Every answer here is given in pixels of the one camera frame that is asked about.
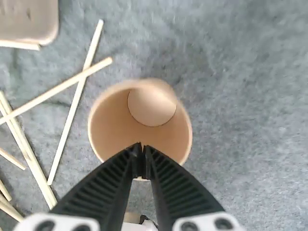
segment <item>carpet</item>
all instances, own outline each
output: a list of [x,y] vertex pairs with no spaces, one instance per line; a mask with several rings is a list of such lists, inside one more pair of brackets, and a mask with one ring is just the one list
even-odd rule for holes
[[[0,89],[12,108],[81,71],[99,19],[94,63],[52,189],[63,197],[96,166],[87,119],[104,89],[126,79],[168,82],[191,117],[184,167],[247,230],[308,229],[308,2],[305,0],[61,0],[60,31],[41,51],[0,48]],[[45,175],[76,85],[18,117]],[[0,147],[26,162],[7,125]],[[1,179],[24,215],[48,207],[29,168],[1,157]],[[133,182],[128,210],[155,219],[150,184]],[[0,212],[0,226],[16,222]]]

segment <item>beige plastic object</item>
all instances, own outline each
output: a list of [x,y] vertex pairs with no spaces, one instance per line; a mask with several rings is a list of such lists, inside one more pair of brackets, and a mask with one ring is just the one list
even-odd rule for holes
[[0,40],[46,45],[58,29],[58,0],[0,0]]
[[88,135],[101,161],[141,142],[180,165],[188,158],[193,140],[191,122],[182,103],[166,82],[152,78],[107,89],[91,109]]

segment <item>wooden skewer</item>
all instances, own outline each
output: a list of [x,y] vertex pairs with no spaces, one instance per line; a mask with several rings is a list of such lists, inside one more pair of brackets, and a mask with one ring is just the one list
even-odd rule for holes
[[22,221],[23,217],[20,217],[19,214],[16,214],[13,210],[11,210],[9,207],[7,207],[4,203],[0,202],[0,209],[5,212],[6,214],[10,215],[12,218],[14,218],[17,221]]
[[5,200],[2,195],[0,195],[0,209],[19,222],[24,219],[23,216],[7,200]]
[[20,169],[22,170],[26,169],[26,167],[22,163],[20,163],[14,156],[8,154],[2,148],[0,148],[0,155],[2,155],[5,159],[7,159],[8,161],[10,161],[12,164],[16,165]]
[[41,94],[40,96],[36,97],[35,99],[31,100],[30,102],[27,102],[23,106],[15,109],[14,111],[12,111],[7,116],[0,118],[0,125],[2,125],[6,121],[8,121],[8,120],[20,115],[20,114],[30,110],[31,108],[33,108],[36,105],[44,102],[45,100],[49,99],[50,97],[58,94],[59,92],[65,90],[66,88],[74,85],[79,80],[94,74],[95,72],[97,72],[97,71],[101,70],[102,68],[110,65],[111,63],[112,63],[112,58],[108,57],[108,58],[98,62],[97,64],[91,66],[89,69],[87,69],[83,72],[80,72],[79,74],[71,77],[70,79],[66,80],[65,82],[63,82],[63,83],[59,84],[58,86],[50,89],[49,91],[45,92],[44,94]]
[[4,203],[8,208],[13,210],[16,214],[19,214],[19,212],[0,194],[0,202]]
[[4,186],[3,182],[0,180],[0,191],[2,192],[2,194],[5,196],[5,198],[8,201],[12,200],[11,195],[9,194],[8,190],[6,189],[6,187]]
[[[0,111],[3,116],[6,116],[8,113],[12,111],[11,106],[9,105],[8,101],[6,100],[4,94],[2,91],[0,91]],[[49,208],[53,208],[57,204],[57,200],[51,190],[51,188],[47,185],[46,178],[44,176],[44,173],[39,166],[39,163],[33,153],[33,150],[23,133],[20,125],[18,124],[17,120],[14,118],[11,121],[7,122],[11,133],[13,134],[19,148],[22,151],[22,154],[24,155],[27,164],[29,165],[29,168],[32,172],[32,175],[34,176],[35,180],[38,183],[38,186],[40,190],[43,193],[43,196],[49,206]]]
[[11,47],[11,48],[19,48],[19,49],[35,50],[35,51],[40,50],[40,45],[38,44],[8,41],[8,40],[0,40],[0,47]]
[[[89,51],[88,51],[85,63],[83,65],[83,69],[82,69],[83,71],[87,70],[91,66],[91,63],[92,63],[93,57],[95,55],[95,51],[96,51],[98,42],[100,40],[100,35],[102,33],[102,29],[103,29],[103,20],[99,20],[99,22],[96,26],[90,47],[89,47]],[[77,110],[77,107],[78,107],[78,104],[79,104],[79,101],[80,101],[80,98],[81,98],[81,95],[82,95],[82,92],[83,92],[83,88],[84,88],[85,83],[86,83],[86,80],[87,80],[87,77],[80,79],[80,81],[77,85],[76,92],[75,92],[75,95],[74,95],[74,98],[73,98],[73,101],[72,101],[72,105],[71,105],[71,108],[69,109],[68,116],[67,116],[67,119],[66,119],[66,123],[64,125],[64,129],[63,129],[63,132],[62,132],[62,135],[61,135],[61,138],[60,138],[60,142],[59,142],[59,145],[58,145],[58,148],[57,148],[57,151],[56,151],[56,155],[54,156],[54,160],[53,160],[53,163],[52,163],[52,166],[51,166],[51,170],[50,170],[49,177],[48,177],[48,180],[47,180],[48,185],[52,184],[54,176],[56,174],[56,171],[57,171],[57,168],[58,168],[58,165],[59,165],[62,153],[63,153],[63,149],[64,149],[64,146],[65,146],[65,143],[66,143],[66,140],[67,140],[67,136],[68,136],[68,133],[71,129],[71,126],[72,126],[72,123],[73,123],[73,120],[74,120],[74,116],[75,116],[75,113],[76,113],[76,110]]]

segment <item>chopstick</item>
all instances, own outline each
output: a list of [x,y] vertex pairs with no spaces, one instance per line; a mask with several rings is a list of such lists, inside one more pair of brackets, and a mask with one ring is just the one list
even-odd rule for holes
[[3,182],[0,180],[0,191],[2,192],[2,194],[5,196],[5,198],[8,201],[12,200],[11,195],[9,194],[8,190],[6,189],[6,187],[4,186]]
[[7,159],[8,161],[10,161],[12,164],[16,165],[20,169],[22,170],[26,169],[26,167],[22,163],[20,163],[14,156],[8,154],[2,148],[0,148],[0,155],[2,155],[5,159]]
[[41,94],[40,96],[36,97],[35,99],[27,102],[23,106],[15,109],[11,113],[9,113],[7,116],[3,116],[2,118],[0,118],[0,125],[4,124],[6,121],[8,121],[12,118],[15,118],[16,116],[18,116],[20,114],[30,110],[31,108],[37,106],[38,104],[44,102],[45,100],[49,99],[50,97],[52,97],[52,96],[58,94],[59,92],[65,90],[66,88],[74,85],[75,83],[79,82],[81,79],[88,77],[88,76],[94,74],[95,72],[103,69],[104,67],[110,65],[111,63],[112,63],[111,57],[108,57],[108,58],[101,60],[100,62],[91,66],[87,70],[80,72],[79,74],[71,77],[70,79],[66,80],[65,82],[59,84],[58,86],[50,89],[49,91]]
[[2,195],[0,195],[0,209],[19,222],[24,219],[23,216],[7,200],[5,200]]
[[[98,42],[100,40],[100,35],[102,33],[102,29],[103,29],[103,20],[99,20],[99,22],[96,26],[90,47],[89,47],[89,51],[88,51],[85,63],[83,65],[83,69],[82,69],[83,71],[87,70],[91,66],[91,63],[92,63],[93,57],[95,55],[95,51],[96,51]],[[56,171],[57,171],[57,168],[58,168],[58,165],[59,165],[62,153],[63,153],[63,149],[64,149],[64,146],[65,146],[67,137],[68,137],[68,133],[71,129],[71,126],[72,126],[72,123],[73,123],[73,120],[74,120],[74,116],[75,116],[75,113],[76,113],[76,110],[77,110],[77,107],[78,107],[78,104],[79,104],[79,101],[80,101],[80,98],[81,98],[81,95],[82,95],[83,88],[84,88],[85,83],[86,83],[86,80],[87,80],[87,77],[81,78],[79,80],[78,85],[77,85],[76,92],[75,92],[75,95],[74,95],[74,98],[73,98],[73,101],[72,101],[72,105],[69,109],[68,116],[67,116],[67,119],[66,119],[66,122],[65,122],[65,125],[64,125],[64,129],[63,129],[60,141],[59,141],[59,145],[58,145],[58,148],[57,148],[57,151],[56,151],[56,155],[54,156],[54,160],[53,160],[53,163],[52,163],[52,166],[51,166],[51,170],[50,170],[49,177],[48,177],[48,180],[47,180],[48,185],[52,184],[54,176],[56,174]]]
[[[3,116],[6,116],[9,114],[12,109],[9,104],[9,102],[6,100],[4,94],[2,91],[0,91],[0,111]],[[16,118],[11,119],[7,122],[9,129],[11,130],[11,133],[13,134],[24,158],[26,159],[27,164],[29,165],[29,168],[35,178],[35,180],[38,183],[38,186],[40,190],[43,193],[43,196],[48,204],[48,207],[51,209],[57,204],[57,200],[51,190],[51,188],[47,185],[46,178],[44,176],[44,173],[39,166],[39,163],[33,153],[33,150],[22,131],[20,125],[18,124]]]

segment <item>screw hole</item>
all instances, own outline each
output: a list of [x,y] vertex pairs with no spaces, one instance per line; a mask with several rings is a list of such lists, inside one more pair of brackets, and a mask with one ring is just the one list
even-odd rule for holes
[[51,220],[46,220],[42,223],[40,223],[35,231],[52,231],[54,227],[54,222]]
[[192,222],[185,222],[181,225],[181,230],[182,231],[199,231],[198,227],[196,226],[195,223]]
[[91,229],[87,225],[80,225],[80,226],[74,228],[73,231],[91,231]]
[[215,225],[219,230],[231,230],[233,228],[232,224],[224,218],[217,219]]

